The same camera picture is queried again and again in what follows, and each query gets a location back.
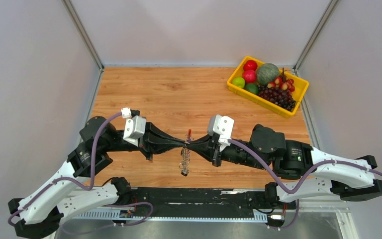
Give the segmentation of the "clear keyring with red tag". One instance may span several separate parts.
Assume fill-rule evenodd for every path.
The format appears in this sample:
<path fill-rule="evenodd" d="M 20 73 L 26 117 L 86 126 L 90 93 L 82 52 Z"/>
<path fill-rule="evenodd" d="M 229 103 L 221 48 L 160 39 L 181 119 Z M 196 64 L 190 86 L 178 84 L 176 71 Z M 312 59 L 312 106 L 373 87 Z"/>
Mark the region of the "clear keyring with red tag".
<path fill-rule="evenodd" d="M 191 151 L 187 148 L 187 145 L 193 140 L 192 138 L 192 130 L 189 129 L 186 135 L 186 146 L 181 150 L 182 160 L 179 164 L 179 168 L 181 170 L 181 174 L 183 176 L 188 176 L 189 174 L 189 163 L 190 163 L 190 153 Z"/>

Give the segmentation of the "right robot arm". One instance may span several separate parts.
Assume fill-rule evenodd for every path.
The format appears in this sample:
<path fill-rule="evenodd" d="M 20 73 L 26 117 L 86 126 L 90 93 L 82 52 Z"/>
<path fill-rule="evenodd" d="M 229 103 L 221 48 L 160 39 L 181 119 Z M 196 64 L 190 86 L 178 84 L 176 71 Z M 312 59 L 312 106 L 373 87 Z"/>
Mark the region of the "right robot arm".
<path fill-rule="evenodd" d="M 347 159 L 328 154 L 260 124 L 249 141 L 210 132 L 186 147 L 216 167 L 228 161 L 266 170 L 273 181 L 265 185 L 264 201 L 271 208 L 325 195 L 353 202 L 382 196 L 382 173 L 373 156 Z"/>

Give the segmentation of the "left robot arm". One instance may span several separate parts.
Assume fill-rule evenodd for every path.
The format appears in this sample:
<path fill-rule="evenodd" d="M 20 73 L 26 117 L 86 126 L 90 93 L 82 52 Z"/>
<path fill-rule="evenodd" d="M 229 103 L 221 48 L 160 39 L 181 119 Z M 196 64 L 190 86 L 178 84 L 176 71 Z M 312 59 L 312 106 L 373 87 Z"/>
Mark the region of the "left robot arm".
<path fill-rule="evenodd" d="M 124 178 L 94 188 L 95 176 L 112 163 L 112 151 L 140 151 L 147 159 L 185 146 L 141 117 L 138 111 L 94 117 L 80 132 L 82 142 L 30 196 L 9 201 L 8 223 L 18 237 L 42 239 L 71 218 L 107 205 L 129 206 L 132 192 Z"/>

